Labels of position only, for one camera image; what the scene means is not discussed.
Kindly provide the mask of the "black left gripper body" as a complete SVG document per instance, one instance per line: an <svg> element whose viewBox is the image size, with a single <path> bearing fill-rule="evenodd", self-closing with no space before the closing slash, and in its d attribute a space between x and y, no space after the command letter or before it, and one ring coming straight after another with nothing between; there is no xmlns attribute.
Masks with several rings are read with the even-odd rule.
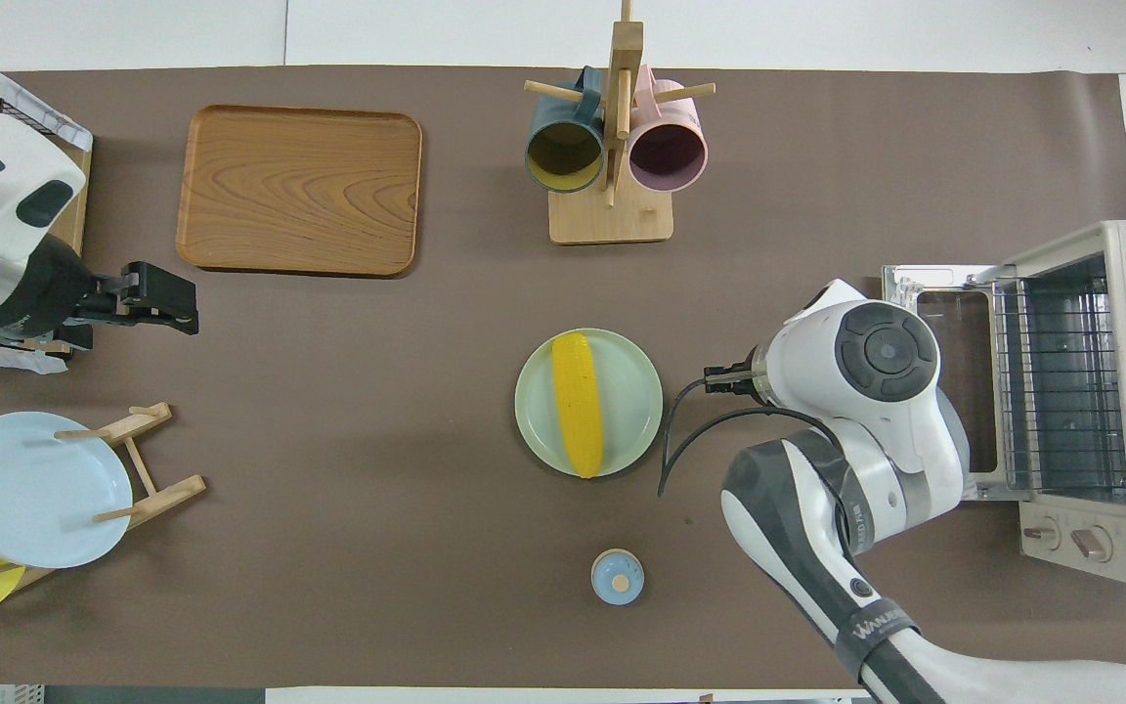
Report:
<svg viewBox="0 0 1126 704"><path fill-rule="evenodd" d="M59 237L43 237L28 255L12 294L0 304L0 338L26 340L48 333L57 338L59 326L75 317L80 300L89 294L93 294L89 306L106 312L113 302L100 293L101 283L71 246Z"/></svg>

